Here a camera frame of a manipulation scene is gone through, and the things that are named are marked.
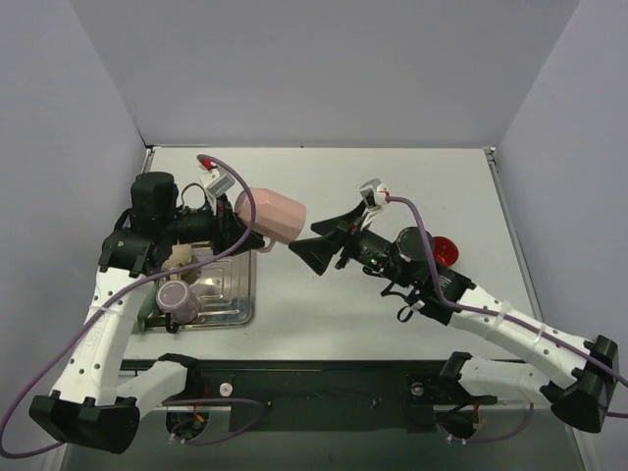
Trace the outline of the red mug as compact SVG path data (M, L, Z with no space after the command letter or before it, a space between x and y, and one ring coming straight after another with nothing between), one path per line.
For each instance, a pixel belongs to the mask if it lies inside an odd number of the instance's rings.
M458 261L460 252L451 239L444 236L434 236L433 242L434 257L440 264L451 267Z

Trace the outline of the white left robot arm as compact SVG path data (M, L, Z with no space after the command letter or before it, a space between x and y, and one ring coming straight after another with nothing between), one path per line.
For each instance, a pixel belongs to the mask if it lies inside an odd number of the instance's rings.
M30 418L55 440L121 453L154 407L201 398L198 362L182 354L160 356L125 383L118 375L131 335L148 314L160 312L169 333L198 318L201 304L192 287L203 263L194 256L195 244L207 243L212 260L219 261L293 242L302 232L302 203L252 187L229 200L236 181L225 169L211 167L202 186L204 203L190 208L178 202L171 174L148 172L135 179L130 207L102 244L88 314L64 351L67 365L51 391L29 407Z

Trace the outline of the lilac mug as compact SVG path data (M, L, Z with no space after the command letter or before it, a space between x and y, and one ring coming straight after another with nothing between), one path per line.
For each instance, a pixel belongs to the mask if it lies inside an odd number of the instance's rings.
M156 302L164 314L179 324L193 322L200 313L200 300L189 284L171 280L162 284L156 294Z

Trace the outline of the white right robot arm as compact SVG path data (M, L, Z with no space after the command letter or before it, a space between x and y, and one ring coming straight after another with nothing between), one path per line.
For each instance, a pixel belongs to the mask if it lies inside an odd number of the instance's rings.
M577 430L602 430L620 382L613 340L587 340L527 317L441 262L422 223L387 240L370 230L371 215L358 204L312 224L314 237L290 248L317 275L355 261L365 275L386 280L381 295L404 301L397 315L400 323L419 313L513 355L507 361L452 353L436 381L438 398L455 405L525 401L549 408Z

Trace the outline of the pink faceted mug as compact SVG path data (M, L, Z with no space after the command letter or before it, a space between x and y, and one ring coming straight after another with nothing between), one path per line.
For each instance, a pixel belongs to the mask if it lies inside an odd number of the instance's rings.
M277 242L288 245L297 240L306 222L306 207L268 188L253 187L250 192L256 207L253 231L269 240L259 252L271 251Z

